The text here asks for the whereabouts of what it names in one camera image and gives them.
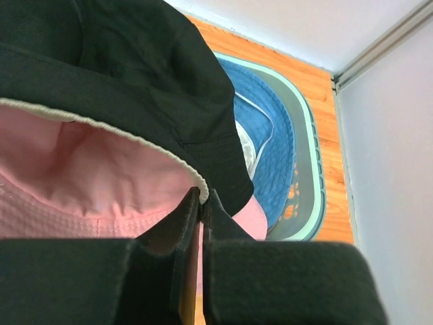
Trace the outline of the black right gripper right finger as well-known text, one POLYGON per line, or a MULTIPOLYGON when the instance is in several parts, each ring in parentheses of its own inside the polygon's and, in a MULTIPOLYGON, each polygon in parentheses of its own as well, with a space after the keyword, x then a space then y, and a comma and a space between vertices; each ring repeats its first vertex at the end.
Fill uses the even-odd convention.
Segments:
POLYGON ((387 324, 370 268, 341 242, 261 241, 212 192, 202 214, 208 324, 387 324))

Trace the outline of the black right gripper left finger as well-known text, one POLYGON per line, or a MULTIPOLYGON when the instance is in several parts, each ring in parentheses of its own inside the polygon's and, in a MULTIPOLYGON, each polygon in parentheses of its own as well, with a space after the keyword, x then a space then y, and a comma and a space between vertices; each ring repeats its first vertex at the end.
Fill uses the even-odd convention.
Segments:
POLYGON ((137 238, 1 241, 2 324, 193 324, 199 191, 137 238))

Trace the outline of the black pink-lined hat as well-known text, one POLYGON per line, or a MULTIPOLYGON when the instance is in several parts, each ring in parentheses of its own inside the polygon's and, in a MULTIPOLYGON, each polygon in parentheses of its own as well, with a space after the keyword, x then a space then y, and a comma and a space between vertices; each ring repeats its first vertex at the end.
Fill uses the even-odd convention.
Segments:
POLYGON ((163 1, 2 1, 1 237, 136 238, 197 187, 264 239, 234 95, 163 1))

